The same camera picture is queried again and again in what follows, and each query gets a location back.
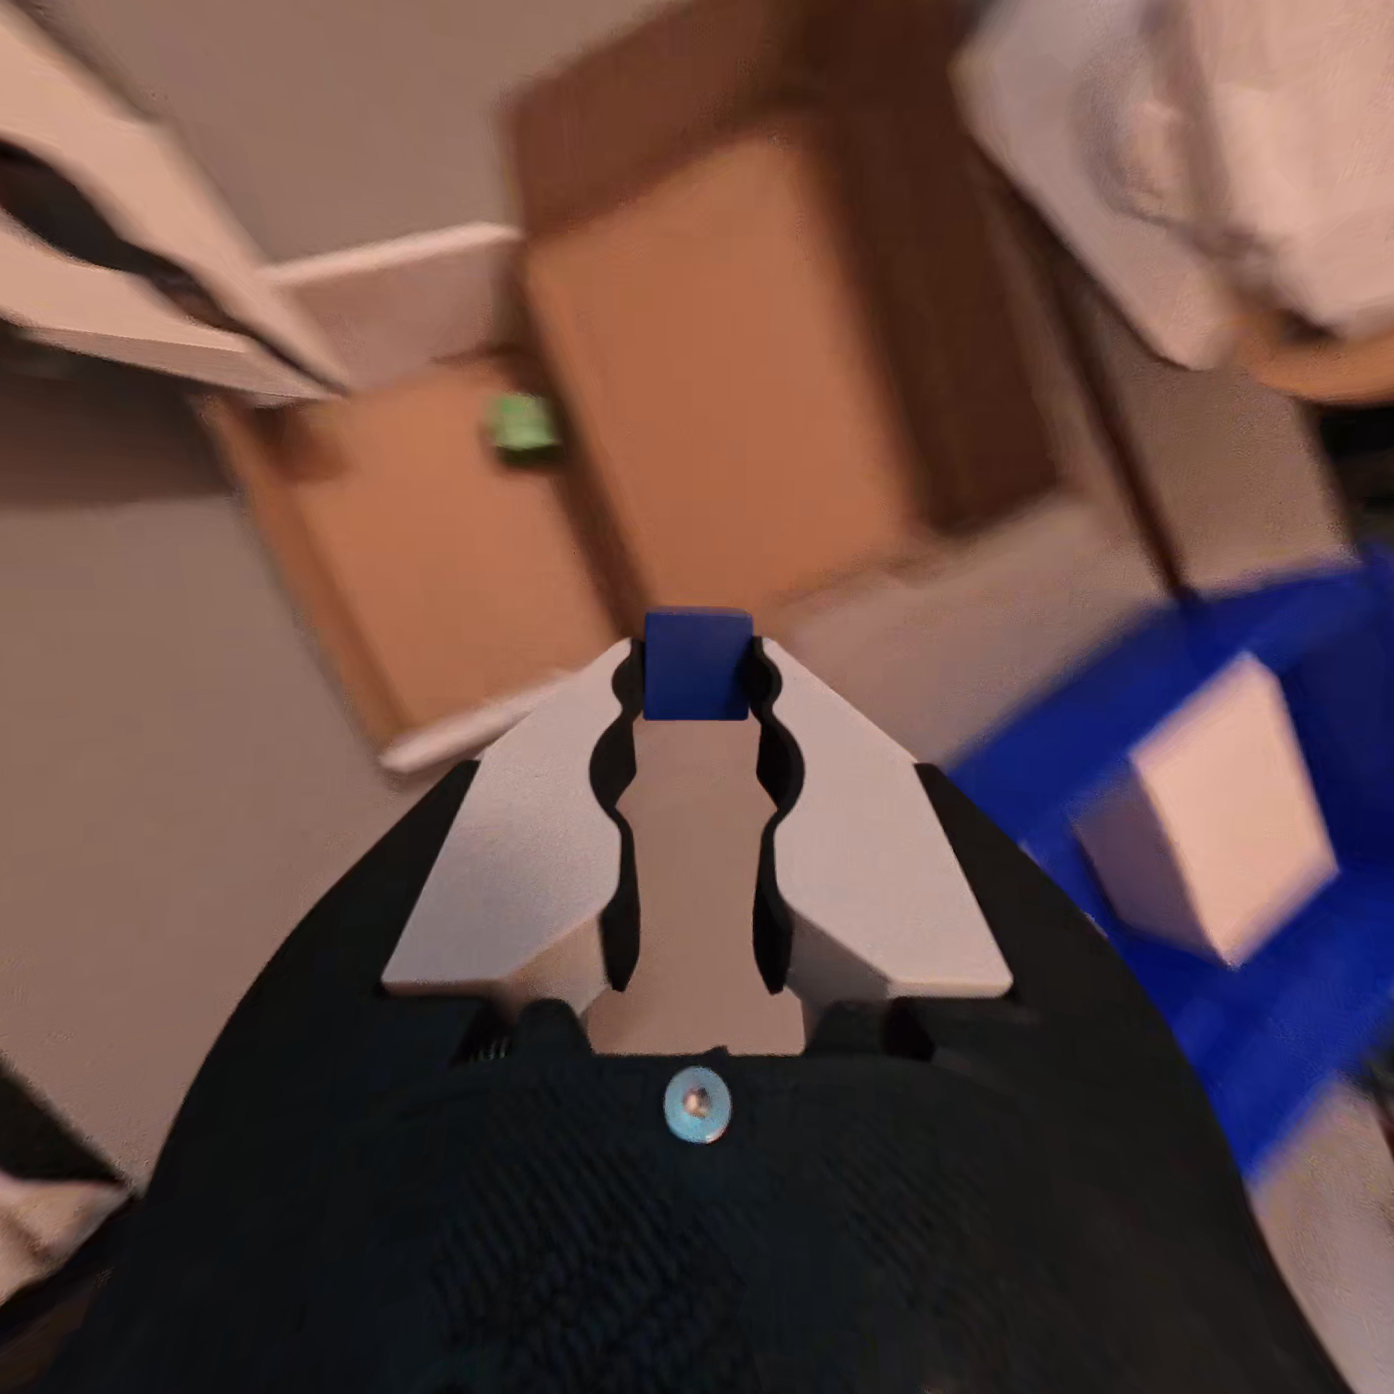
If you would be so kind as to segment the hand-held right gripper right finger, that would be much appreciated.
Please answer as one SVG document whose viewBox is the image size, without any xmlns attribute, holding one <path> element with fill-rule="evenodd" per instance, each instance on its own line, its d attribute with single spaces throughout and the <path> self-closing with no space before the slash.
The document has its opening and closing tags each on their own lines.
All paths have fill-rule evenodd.
<svg viewBox="0 0 1394 1394">
<path fill-rule="evenodd" d="M 744 682 L 770 801 L 752 903 L 765 988 L 808 1013 L 1006 996 L 1012 971 L 914 756 L 772 639 L 752 641 Z"/>
</svg>

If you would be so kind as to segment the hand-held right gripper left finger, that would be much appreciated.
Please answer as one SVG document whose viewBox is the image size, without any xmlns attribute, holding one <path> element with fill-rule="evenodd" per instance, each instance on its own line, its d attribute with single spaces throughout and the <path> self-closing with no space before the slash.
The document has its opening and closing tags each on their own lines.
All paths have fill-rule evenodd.
<svg viewBox="0 0 1394 1394">
<path fill-rule="evenodd" d="M 633 830 L 641 644 L 614 643 L 470 766 L 461 804 L 380 977 L 396 996 L 464 996 L 513 1013 L 583 1013 L 624 991 L 640 951 Z"/>
</svg>

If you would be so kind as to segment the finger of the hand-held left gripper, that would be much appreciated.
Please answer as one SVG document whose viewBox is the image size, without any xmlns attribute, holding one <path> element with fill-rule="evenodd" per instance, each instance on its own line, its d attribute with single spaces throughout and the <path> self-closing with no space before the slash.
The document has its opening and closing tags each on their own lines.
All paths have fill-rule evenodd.
<svg viewBox="0 0 1394 1394">
<path fill-rule="evenodd" d="M 348 370 L 304 313 L 274 287 L 248 236 L 161 127 L 130 113 L 98 78 L 20 10 L 1 16 L 2 143 L 52 168 L 94 207 L 118 248 L 148 254 L 188 277 L 230 326 L 203 322 L 164 296 L 145 270 L 124 270 L 58 249 L 97 268 L 140 277 L 174 307 L 259 342 L 323 387 Z"/>
<path fill-rule="evenodd" d="M 1 229 L 1 313 L 28 339 L 275 402 L 330 390 L 251 336 L 200 322 L 140 277 Z"/>
</svg>

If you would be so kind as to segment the blue cube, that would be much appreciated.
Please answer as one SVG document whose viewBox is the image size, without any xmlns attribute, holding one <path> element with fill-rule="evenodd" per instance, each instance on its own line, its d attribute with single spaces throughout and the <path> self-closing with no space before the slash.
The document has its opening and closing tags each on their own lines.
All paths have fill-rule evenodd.
<svg viewBox="0 0 1394 1394">
<path fill-rule="evenodd" d="M 641 633 L 641 714 L 650 723 L 740 723 L 750 714 L 752 615 L 727 607 L 657 607 Z"/>
</svg>

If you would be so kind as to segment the white cardboard mailer box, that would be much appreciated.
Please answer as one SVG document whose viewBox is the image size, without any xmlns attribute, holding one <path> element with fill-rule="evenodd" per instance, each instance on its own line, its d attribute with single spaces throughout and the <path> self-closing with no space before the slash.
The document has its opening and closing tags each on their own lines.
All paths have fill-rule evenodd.
<svg viewBox="0 0 1394 1394">
<path fill-rule="evenodd" d="M 1338 875 L 1276 673 L 1244 652 L 1073 817 L 1113 917 L 1235 970 Z"/>
<path fill-rule="evenodd" d="M 518 90 L 490 351 L 201 424 L 381 763 L 707 605 L 778 621 L 1057 489 L 949 3 L 676 3 Z M 512 466 L 502 392 L 563 456 Z"/>
</svg>

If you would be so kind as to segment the blue plastic bin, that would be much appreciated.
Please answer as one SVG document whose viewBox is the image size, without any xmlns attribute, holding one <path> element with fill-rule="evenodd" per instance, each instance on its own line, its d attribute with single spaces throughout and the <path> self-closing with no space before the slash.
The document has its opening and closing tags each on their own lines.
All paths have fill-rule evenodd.
<svg viewBox="0 0 1394 1394">
<path fill-rule="evenodd" d="M 1125 930 L 1071 829 L 1128 749 L 1229 659 L 1280 682 L 1337 861 L 1244 967 Z M 1391 1035 L 1392 562 L 1165 604 L 1026 700 L 949 778 L 1100 926 L 1206 1089 L 1245 1177 Z"/>
</svg>

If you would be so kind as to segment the green cube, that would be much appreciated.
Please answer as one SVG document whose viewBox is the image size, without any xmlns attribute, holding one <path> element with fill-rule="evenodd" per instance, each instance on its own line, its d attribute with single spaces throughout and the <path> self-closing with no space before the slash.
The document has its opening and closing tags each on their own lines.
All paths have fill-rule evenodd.
<svg viewBox="0 0 1394 1394">
<path fill-rule="evenodd" d="M 483 437 L 497 460 L 513 467 L 561 460 L 563 435 L 551 402 L 535 392 L 499 392 L 483 418 Z"/>
</svg>

